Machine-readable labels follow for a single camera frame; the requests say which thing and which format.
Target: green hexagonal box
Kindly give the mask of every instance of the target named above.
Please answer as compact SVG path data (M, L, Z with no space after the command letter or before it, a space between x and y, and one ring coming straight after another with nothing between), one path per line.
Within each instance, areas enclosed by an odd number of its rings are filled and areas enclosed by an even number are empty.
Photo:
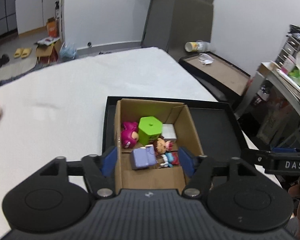
M146 146L149 142L157 140L162 133L162 122L154 116L140 118L139 121L139 142Z

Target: white table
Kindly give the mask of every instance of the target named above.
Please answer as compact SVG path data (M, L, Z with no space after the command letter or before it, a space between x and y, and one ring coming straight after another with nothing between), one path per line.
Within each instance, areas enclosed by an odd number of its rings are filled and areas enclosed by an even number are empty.
M0 237L10 229L1 210L10 189L56 156L101 154L107 96L216 101L157 48L74 60L0 87Z

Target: floor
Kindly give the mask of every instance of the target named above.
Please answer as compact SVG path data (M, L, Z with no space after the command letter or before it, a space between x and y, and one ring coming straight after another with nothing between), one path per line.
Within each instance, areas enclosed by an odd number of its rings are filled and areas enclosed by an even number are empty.
M4 40L0 41L0 57L3 54L7 54L10 58L10 62L7 63L15 63L17 61L21 61L21 58L14 59L13 55L17 48L32 48L32 52L29 57L35 57L35 49L37 45L34 45L34 43L38 40L41 40L45 37L47 37L47 31L42 31L39 33L32 34L30 36L26 37L19 37L18 34L13 34Z

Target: small white box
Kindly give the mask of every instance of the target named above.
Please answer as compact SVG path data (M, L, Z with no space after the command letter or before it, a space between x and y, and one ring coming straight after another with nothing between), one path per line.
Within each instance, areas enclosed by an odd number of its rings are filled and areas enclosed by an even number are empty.
M173 124L162 124L162 137L165 141L176 142L177 136Z

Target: magenta toy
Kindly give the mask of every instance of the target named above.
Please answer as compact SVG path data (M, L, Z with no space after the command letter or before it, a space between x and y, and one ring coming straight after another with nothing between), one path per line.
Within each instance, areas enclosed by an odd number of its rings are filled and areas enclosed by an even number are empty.
M123 148L133 148L139 140L138 123L123 122L123 131L121 132L121 142Z

